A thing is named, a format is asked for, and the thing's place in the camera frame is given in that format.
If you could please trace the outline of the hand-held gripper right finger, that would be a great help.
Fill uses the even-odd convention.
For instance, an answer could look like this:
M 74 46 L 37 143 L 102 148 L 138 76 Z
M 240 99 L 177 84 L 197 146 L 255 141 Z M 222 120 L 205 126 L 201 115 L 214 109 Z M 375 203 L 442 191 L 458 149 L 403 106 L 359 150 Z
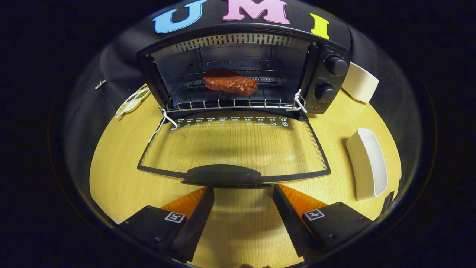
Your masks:
M 373 220 L 343 202 L 328 205 L 284 184 L 275 184 L 273 201 L 299 257 L 329 253 L 367 229 Z

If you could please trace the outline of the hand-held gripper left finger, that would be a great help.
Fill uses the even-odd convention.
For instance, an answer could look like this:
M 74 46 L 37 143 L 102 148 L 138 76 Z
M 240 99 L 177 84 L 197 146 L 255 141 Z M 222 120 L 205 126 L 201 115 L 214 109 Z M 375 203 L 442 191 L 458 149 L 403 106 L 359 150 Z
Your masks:
M 203 187 L 160 208 L 147 205 L 119 226 L 154 253 L 191 262 L 213 204 L 213 188 Z

